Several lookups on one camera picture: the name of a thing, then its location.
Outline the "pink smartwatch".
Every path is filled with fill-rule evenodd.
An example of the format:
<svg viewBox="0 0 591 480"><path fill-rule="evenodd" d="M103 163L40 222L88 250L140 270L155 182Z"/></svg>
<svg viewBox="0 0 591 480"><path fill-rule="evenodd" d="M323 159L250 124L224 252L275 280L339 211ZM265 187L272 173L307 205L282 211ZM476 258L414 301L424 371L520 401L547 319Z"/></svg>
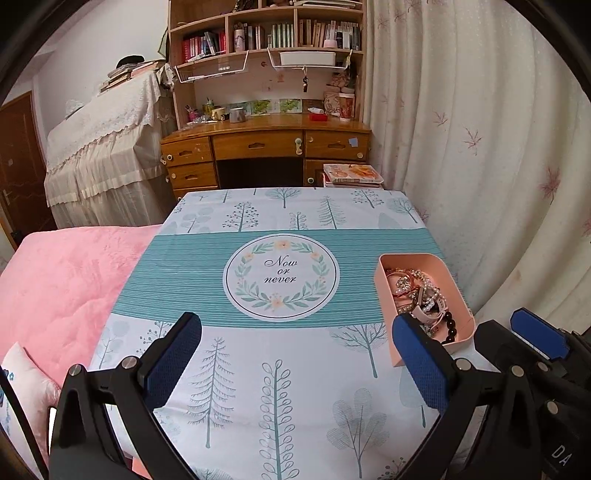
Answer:
<svg viewBox="0 0 591 480"><path fill-rule="evenodd" d="M433 338L448 312L447 300L441 295L425 297L420 291L408 306L407 312L417 319L423 330Z"/></svg>

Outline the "pink jewelry box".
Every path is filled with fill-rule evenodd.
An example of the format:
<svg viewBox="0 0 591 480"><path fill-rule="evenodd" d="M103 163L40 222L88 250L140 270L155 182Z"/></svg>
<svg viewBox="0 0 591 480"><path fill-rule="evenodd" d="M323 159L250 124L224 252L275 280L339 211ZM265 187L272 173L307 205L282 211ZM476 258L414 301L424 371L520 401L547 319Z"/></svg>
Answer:
<svg viewBox="0 0 591 480"><path fill-rule="evenodd" d="M433 254L383 254L379 257L375 285L386 325L392 365L404 364L394 345L393 324L420 291L425 297L441 295L447 300L448 312L433 339L455 353L464 347L476 330L476 322L448 267Z"/></svg>

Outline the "white pillow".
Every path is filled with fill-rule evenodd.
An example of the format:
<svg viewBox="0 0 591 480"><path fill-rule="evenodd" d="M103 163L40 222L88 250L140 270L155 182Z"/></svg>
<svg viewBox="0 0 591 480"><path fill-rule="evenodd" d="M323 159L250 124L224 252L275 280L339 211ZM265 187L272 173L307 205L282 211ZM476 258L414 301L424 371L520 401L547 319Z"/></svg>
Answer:
<svg viewBox="0 0 591 480"><path fill-rule="evenodd" d="M50 409L57 406L61 389L36 366L19 343L8 350L1 365L26 415L41 456L48 463ZM14 408L4 392L1 392L1 426L27 466L40 477Z"/></svg>

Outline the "pink quilted bedspread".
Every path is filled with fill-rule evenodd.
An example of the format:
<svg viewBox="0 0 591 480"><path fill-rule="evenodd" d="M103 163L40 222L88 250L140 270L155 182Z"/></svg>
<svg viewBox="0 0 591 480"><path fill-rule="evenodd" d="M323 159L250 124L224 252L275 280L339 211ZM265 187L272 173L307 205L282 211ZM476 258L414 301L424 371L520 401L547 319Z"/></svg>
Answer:
<svg viewBox="0 0 591 480"><path fill-rule="evenodd" d="M125 282L157 227L79 227L28 235L1 273L1 362L19 343L60 388L88 366Z"/></svg>

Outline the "teal white tree tablecloth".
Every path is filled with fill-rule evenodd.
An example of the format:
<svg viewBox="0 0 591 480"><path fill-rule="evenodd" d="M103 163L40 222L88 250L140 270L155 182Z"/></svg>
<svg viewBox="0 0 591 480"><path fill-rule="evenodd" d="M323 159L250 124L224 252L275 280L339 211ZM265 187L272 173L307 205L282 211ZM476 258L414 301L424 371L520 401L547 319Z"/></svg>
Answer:
<svg viewBox="0 0 591 480"><path fill-rule="evenodd" d="M202 337L156 419L202 479L394 479L436 412L394 367L374 283L437 254L402 193L185 195L127 280L90 366L140 356L185 312Z"/></svg>

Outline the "brown door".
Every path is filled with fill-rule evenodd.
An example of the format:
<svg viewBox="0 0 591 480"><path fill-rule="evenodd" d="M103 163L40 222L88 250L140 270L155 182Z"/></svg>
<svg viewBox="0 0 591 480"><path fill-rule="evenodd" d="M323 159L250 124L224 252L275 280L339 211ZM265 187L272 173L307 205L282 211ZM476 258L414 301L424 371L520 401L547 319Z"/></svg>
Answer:
<svg viewBox="0 0 591 480"><path fill-rule="evenodd" d="M33 98L27 92L1 107L1 207L17 244L56 228L47 205L46 165L38 142Z"/></svg>

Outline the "white floral curtain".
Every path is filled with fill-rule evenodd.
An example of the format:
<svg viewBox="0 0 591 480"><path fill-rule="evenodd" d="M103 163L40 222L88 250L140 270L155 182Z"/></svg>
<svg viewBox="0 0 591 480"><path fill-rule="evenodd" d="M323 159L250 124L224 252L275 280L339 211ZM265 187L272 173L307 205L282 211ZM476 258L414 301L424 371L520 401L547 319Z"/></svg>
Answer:
<svg viewBox="0 0 591 480"><path fill-rule="evenodd" d="M590 325L590 102L505 1L370 1L363 120L481 320Z"/></svg>

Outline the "stack of books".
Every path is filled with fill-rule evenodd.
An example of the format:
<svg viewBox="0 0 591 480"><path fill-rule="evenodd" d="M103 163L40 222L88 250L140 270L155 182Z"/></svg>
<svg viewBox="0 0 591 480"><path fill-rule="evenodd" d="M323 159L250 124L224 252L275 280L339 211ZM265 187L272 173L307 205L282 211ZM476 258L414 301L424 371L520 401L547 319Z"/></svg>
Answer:
<svg viewBox="0 0 591 480"><path fill-rule="evenodd" d="M325 186L382 188L383 177L368 164L325 164Z"/></svg>

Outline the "lace-covered piano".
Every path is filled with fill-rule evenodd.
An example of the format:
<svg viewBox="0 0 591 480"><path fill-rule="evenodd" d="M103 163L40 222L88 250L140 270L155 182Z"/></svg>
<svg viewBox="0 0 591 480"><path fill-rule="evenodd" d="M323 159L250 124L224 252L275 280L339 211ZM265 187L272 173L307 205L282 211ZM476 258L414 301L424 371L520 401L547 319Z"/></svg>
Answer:
<svg viewBox="0 0 591 480"><path fill-rule="evenodd" d="M47 205L58 228L160 224L175 200L161 140L176 129L161 71L99 94L47 140Z"/></svg>

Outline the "wooden desk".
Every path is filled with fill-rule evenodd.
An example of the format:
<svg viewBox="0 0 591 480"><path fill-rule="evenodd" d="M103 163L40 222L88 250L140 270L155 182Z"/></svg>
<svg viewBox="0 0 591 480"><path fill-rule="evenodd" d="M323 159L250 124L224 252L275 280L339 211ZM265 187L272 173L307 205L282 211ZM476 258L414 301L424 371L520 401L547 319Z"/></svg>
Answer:
<svg viewBox="0 0 591 480"><path fill-rule="evenodd" d="M312 121L304 114L199 124L161 143L176 197L253 187L322 187L327 164L366 164L370 128L359 121Z"/></svg>

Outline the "wooden bookshelf hutch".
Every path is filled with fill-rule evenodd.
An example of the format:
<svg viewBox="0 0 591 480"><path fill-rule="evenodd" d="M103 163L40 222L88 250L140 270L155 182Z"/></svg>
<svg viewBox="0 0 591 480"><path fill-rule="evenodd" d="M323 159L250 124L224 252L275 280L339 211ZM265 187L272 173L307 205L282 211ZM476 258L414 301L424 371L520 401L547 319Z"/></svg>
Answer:
<svg viewBox="0 0 591 480"><path fill-rule="evenodd" d="M249 115L335 113L359 101L363 1L171 1L168 62L176 124L221 106Z"/></svg>

